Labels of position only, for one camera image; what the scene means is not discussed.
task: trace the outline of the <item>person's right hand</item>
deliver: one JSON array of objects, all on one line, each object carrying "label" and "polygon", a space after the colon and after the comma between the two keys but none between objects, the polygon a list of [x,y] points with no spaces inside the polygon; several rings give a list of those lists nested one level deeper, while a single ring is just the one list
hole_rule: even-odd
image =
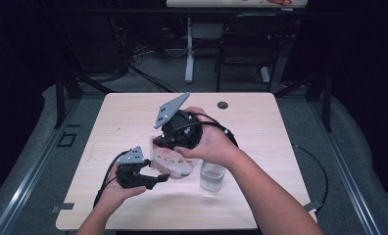
[{"label": "person's right hand", "polygon": [[[206,115],[203,109],[196,107],[189,107],[184,111],[188,114]],[[199,121],[213,122],[211,119],[201,115],[197,115],[197,119]],[[225,167],[233,163],[238,155],[237,153],[240,151],[221,129],[206,124],[203,124],[203,135],[195,148],[190,150],[183,147],[175,147],[174,150],[186,159],[202,159],[208,163]]]}]

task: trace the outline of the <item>silver metal bracket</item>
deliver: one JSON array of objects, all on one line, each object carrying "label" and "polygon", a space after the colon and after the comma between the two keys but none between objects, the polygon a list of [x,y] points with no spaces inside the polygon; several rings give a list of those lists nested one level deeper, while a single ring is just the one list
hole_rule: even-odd
[{"label": "silver metal bracket", "polygon": [[154,128],[158,129],[167,123],[178,111],[178,109],[184,104],[184,102],[190,96],[189,92],[186,92],[175,99],[168,101],[160,106],[158,116],[154,124]]},{"label": "silver metal bracket", "polygon": [[118,164],[143,164],[144,161],[142,149],[140,146],[137,146],[121,156],[118,159]]}]

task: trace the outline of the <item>gray carpet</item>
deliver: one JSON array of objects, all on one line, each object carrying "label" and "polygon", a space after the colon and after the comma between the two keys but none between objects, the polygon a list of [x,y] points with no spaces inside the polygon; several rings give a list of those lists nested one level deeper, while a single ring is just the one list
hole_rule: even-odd
[{"label": "gray carpet", "polygon": [[[148,74],[166,80],[180,92],[213,92],[216,88],[216,74],[213,73],[215,60],[213,54],[210,53],[213,50],[209,49],[197,50],[194,81],[191,84],[186,84],[183,80],[185,56],[174,58],[164,54],[149,53],[144,56],[142,64],[137,67]],[[281,71],[282,69],[279,69],[276,74],[277,80],[273,84],[273,91],[282,87],[278,82]],[[118,92],[158,92],[158,89],[150,82],[139,75],[132,75],[131,72],[121,79],[104,84]],[[14,224],[11,224],[10,234],[65,233],[55,227],[58,214],[50,210],[64,201],[75,168],[103,102],[103,95],[99,91],[87,84],[81,84],[81,87],[84,96],[78,101],[78,104],[67,97],[71,105],[76,104],[76,108],[72,111],[64,128],[61,129],[62,132],[66,131],[67,134],[75,135],[73,144],[70,147],[57,147],[60,138],[55,141],[39,180],[34,185],[21,212],[17,214]],[[307,103],[302,94],[303,92],[298,90],[292,96],[277,99],[277,102],[291,142],[314,154],[327,172],[329,192],[324,207],[317,214],[319,225],[325,234],[365,234],[363,224],[337,172],[336,163],[332,160],[333,154],[323,136],[322,127],[317,124],[317,117],[312,108],[314,104]],[[41,119],[13,171],[1,188],[0,218],[54,133],[53,126],[56,123],[54,87],[48,89],[43,95],[46,98],[46,107]],[[388,234],[388,196],[381,189],[371,169],[371,155],[363,134],[345,108],[335,99],[332,104],[331,117],[334,138],[360,186],[377,226],[382,234]],[[311,199],[321,200],[325,190],[322,171],[308,154],[296,148],[294,151]]]}]

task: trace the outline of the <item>human hand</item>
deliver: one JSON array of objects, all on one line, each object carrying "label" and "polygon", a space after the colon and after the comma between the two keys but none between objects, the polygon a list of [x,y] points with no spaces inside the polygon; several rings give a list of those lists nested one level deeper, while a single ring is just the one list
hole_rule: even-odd
[{"label": "human hand", "polygon": [[108,185],[103,190],[103,193],[96,204],[94,210],[104,213],[106,216],[113,214],[118,207],[123,204],[124,200],[140,195],[146,191],[145,186],[135,188],[122,188],[116,181],[116,172],[118,164],[114,164],[107,179]]},{"label": "human hand", "polygon": [[[206,115],[203,109],[189,107],[184,110],[189,114]],[[197,115],[199,121],[212,121],[208,117]],[[224,134],[224,132],[211,125],[203,125],[203,135],[199,144],[193,149],[175,147],[175,151],[186,159],[202,159],[211,164],[217,164],[227,167],[233,163],[236,153],[240,151]]]}]

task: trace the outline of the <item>forearm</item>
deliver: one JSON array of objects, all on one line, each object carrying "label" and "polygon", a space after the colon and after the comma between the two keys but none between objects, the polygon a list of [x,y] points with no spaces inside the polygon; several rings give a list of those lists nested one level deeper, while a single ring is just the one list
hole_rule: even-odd
[{"label": "forearm", "polygon": [[227,168],[264,234],[321,234],[304,208],[243,151]]},{"label": "forearm", "polygon": [[106,223],[109,219],[109,214],[102,210],[94,209],[89,216],[81,224],[77,231],[77,235],[96,235],[104,234]]}]

